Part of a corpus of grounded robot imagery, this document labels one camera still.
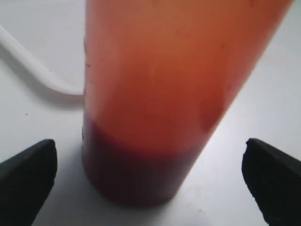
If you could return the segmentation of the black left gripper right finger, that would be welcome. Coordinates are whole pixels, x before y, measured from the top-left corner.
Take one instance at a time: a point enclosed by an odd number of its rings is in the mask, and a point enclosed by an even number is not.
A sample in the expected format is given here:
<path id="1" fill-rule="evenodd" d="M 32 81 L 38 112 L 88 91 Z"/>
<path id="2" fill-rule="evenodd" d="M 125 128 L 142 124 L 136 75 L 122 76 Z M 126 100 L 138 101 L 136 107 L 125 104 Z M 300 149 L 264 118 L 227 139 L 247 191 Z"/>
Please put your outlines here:
<path id="1" fill-rule="evenodd" d="M 265 222 L 301 224 L 301 162 L 257 138 L 246 143 L 242 175 Z"/>

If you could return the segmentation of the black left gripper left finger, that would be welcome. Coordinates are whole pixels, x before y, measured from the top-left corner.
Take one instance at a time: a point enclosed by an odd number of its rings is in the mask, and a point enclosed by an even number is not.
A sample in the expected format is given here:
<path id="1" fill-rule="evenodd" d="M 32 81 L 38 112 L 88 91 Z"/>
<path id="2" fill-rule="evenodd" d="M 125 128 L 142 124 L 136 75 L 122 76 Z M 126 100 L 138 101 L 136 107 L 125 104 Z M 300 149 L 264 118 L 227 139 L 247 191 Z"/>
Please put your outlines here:
<path id="1" fill-rule="evenodd" d="M 57 174 L 57 150 L 44 139 L 0 164 L 0 224 L 30 226 Z"/>

